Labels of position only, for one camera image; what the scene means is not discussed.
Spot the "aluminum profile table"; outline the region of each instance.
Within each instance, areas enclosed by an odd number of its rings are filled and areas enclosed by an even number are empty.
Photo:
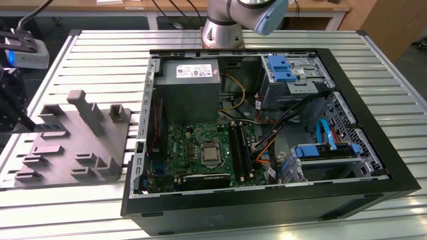
[[[329,222],[237,229],[164,239],[391,239],[427,236],[427,103],[367,36],[354,31],[243,33],[247,48],[330,48],[397,148],[422,190],[355,216]],[[70,90],[84,90],[99,108],[131,108],[124,163],[134,154],[150,49],[202,47],[193,30],[83,31],[67,38],[28,111],[67,104]],[[0,157],[0,239],[135,239],[146,232],[122,219],[127,168],[118,182],[46,189],[14,189],[14,177],[35,134],[14,135]]]

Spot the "white cable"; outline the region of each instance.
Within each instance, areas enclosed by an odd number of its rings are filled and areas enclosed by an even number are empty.
[[[229,119],[234,120],[234,121],[242,121],[242,122],[250,122],[254,124],[269,124],[269,122],[258,122],[258,121],[253,121],[250,119],[239,119],[239,118],[233,118],[229,115],[223,114]]]

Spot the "table leg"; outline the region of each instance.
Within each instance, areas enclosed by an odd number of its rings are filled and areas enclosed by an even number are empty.
[[[148,20],[148,29],[150,30],[159,30],[159,25],[158,25],[158,12],[148,11],[146,12],[146,17]]]
[[[326,26],[327,31],[337,31],[339,29],[345,16],[346,16],[345,11],[335,12]]]

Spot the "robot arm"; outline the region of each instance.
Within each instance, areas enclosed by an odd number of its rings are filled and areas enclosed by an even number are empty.
[[[289,0],[211,0],[203,28],[209,48],[231,49],[243,44],[242,26],[269,35],[289,11]]]

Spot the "sticker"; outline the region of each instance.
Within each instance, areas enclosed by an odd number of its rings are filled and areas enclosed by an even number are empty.
[[[303,69],[293,69],[294,74],[305,74]]]
[[[144,10],[144,8],[142,6],[126,6],[124,9],[126,10]]]
[[[178,65],[177,78],[209,78],[213,77],[211,64]]]
[[[269,167],[269,174],[274,179],[277,178],[277,171],[271,167]]]
[[[262,110],[262,102],[261,101],[255,101],[255,108],[257,108],[257,110]]]

